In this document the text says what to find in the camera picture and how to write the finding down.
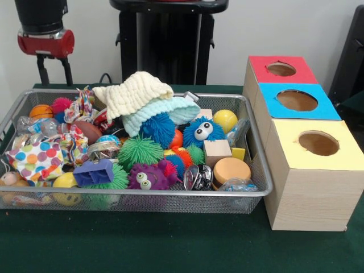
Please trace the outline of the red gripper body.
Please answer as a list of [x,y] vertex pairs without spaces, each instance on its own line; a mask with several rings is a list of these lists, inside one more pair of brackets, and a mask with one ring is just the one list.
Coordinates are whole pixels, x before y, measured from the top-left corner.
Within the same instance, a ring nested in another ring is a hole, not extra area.
[[73,32],[66,29],[45,35],[30,35],[19,30],[17,38],[19,48],[27,55],[44,54],[63,59],[73,53],[75,46]]

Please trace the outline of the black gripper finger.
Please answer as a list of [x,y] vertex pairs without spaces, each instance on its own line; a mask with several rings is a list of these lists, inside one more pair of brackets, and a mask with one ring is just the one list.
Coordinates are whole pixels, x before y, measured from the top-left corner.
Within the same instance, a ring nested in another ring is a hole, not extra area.
[[66,79],[67,86],[72,86],[73,85],[73,79],[72,79],[71,66],[70,66],[70,63],[68,61],[68,58],[67,57],[62,58],[61,63],[62,63],[63,68],[64,68],[64,73],[65,73],[65,79]]
[[38,66],[41,83],[43,86],[47,86],[47,85],[49,85],[49,78],[48,78],[48,72],[44,66],[45,56],[36,55],[36,57],[37,57],[37,66]]

